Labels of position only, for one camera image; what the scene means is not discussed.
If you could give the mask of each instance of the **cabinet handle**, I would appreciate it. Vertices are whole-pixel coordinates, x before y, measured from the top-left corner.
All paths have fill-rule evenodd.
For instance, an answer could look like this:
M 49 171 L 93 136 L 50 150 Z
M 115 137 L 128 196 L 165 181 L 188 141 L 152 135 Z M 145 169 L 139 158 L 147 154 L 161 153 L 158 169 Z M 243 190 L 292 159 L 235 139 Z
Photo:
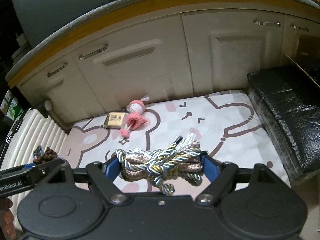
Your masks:
M 87 55 L 85 55 L 85 56 L 79 56 L 79 60 L 80 60 L 80 61 L 83 61 L 83 60 L 85 60 L 85 59 L 87 59 L 87 58 L 89 58 L 89 57 L 92 57 L 92 56 L 94 56 L 94 55 L 97 55 L 97 54 L 105 51 L 107 48 L 109 48 L 109 45 L 104 45 L 101 49 L 98 49 L 98 50 L 96 50 L 96 51 L 94 51 L 94 52 L 91 52 L 91 53 L 89 53 L 89 54 L 87 54 Z
M 293 23 L 290 24 L 290 26 L 294 29 L 297 29 L 299 31 L 305 31 L 305 32 L 308 32 L 309 29 L 307 27 L 300 27 L 300 26 L 297 26 L 297 25 L 294 25 Z
M 276 23 L 265 23 L 265 22 L 259 22 L 258 20 L 253 20 L 254 24 L 262 25 L 262 26 L 274 26 L 274 27 L 280 27 L 280 22 Z
M 53 75 L 57 74 L 59 71 L 61 71 L 62 69 L 64 69 L 66 66 L 68 66 L 68 63 L 65 63 L 62 65 L 62 67 L 56 69 L 55 71 L 52 71 L 51 73 L 47 74 L 47 78 L 52 77 Z

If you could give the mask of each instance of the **crocheted bunny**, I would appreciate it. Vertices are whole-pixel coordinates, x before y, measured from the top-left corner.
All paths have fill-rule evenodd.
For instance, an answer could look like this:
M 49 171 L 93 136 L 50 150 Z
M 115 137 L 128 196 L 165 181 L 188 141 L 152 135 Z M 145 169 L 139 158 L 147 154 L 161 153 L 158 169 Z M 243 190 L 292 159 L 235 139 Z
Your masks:
M 129 130 L 136 130 L 147 121 L 141 114 L 145 111 L 143 102 L 149 101 L 149 99 L 148 96 L 144 96 L 141 100 L 134 100 L 127 105 L 126 109 L 129 114 L 126 117 L 125 123 L 128 129 L 120 129 L 120 134 L 124 138 L 129 138 Z

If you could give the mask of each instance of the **braided cord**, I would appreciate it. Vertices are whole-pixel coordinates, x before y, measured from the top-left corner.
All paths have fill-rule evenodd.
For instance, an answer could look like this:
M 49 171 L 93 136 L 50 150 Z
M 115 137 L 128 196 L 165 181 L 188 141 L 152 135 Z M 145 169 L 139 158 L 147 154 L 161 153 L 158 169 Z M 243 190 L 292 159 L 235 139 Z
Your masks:
M 176 140 L 165 150 L 158 149 L 151 152 L 139 148 L 128 151 L 117 149 L 115 153 L 122 165 L 122 175 L 126 181 L 146 178 L 165 195 L 171 196 L 174 193 L 173 185 L 164 183 L 168 179 L 182 177 L 193 186 L 199 186 L 202 183 L 203 166 L 198 163 L 199 142 L 195 140 L 193 134 L 188 134 L 179 144 L 178 149 Z M 149 161 L 136 164 L 129 162 L 127 158 L 135 159 L 136 162 L 146 159 Z M 195 163 L 198 163 L 196 166 L 198 171 L 194 171 Z

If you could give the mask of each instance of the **brown plush toy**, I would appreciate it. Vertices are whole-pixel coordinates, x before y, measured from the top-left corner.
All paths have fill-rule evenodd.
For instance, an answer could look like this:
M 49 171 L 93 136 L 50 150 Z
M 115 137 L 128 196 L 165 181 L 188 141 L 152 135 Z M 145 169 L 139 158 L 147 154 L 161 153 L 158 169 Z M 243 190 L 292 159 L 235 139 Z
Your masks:
M 47 163 L 49 161 L 54 161 L 58 159 L 57 153 L 49 147 L 46 148 L 44 153 L 42 151 L 42 147 L 38 147 L 35 151 L 33 151 L 33 156 L 34 164 Z

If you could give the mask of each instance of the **white cabinet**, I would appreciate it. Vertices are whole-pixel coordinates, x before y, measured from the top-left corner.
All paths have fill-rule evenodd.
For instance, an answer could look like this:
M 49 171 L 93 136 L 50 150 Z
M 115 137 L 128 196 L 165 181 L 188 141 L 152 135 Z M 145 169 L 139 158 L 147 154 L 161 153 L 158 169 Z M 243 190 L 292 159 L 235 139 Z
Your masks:
M 104 113 L 70 54 L 46 66 L 20 89 L 34 107 L 50 99 L 65 124 Z
M 182 15 L 194 93 L 244 88 L 247 73 L 280 62 L 284 16 L 258 10 Z
M 107 112 L 144 95 L 150 102 L 193 96 L 180 15 L 108 34 L 71 54 Z
M 283 53 L 295 58 L 297 63 L 319 58 L 320 24 L 303 18 L 284 17 Z

